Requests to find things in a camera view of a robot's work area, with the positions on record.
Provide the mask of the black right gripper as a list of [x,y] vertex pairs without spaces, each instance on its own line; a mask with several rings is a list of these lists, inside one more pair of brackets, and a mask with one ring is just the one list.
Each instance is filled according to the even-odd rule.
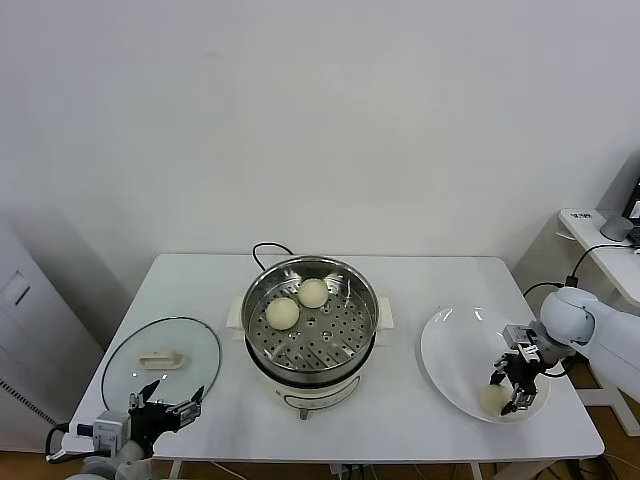
[[527,410],[533,404],[538,393],[535,379],[545,369],[546,364],[538,352],[507,352],[494,363],[489,384],[500,385],[506,377],[513,388],[510,399],[501,409],[502,415]]

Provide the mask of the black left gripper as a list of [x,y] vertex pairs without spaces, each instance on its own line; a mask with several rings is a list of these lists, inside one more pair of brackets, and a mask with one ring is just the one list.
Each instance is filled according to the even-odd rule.
[[140,445],[153,445],[162,434],[177,432],[180,429],[180,421],[194,421],[201,415],[203,386],[190,400],[175,406],[146,405],[159,384],[160,380],[155,380],[145,385],[138,393],[129,395],[131,439]]

